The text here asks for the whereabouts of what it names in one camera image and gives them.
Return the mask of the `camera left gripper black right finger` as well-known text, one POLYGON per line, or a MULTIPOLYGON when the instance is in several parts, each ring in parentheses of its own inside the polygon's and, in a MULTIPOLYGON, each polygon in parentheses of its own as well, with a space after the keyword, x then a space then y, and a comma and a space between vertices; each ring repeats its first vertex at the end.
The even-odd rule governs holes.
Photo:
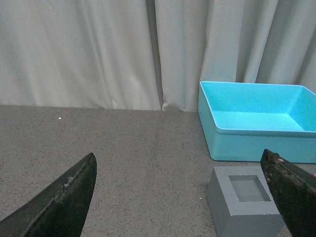
POLYGON ((316 177, 268 149, 261 161, 266 182, 293 237, 316 235, 316 177))

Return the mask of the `camera left gripper black left finger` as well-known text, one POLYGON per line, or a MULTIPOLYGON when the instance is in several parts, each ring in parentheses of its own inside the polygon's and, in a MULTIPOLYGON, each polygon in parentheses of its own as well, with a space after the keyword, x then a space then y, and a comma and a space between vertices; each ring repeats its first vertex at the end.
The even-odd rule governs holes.
POLYGON ((29 202, 1 220, 2 237, 79 237, 97 175, 97 161, 87 154, 29 202))

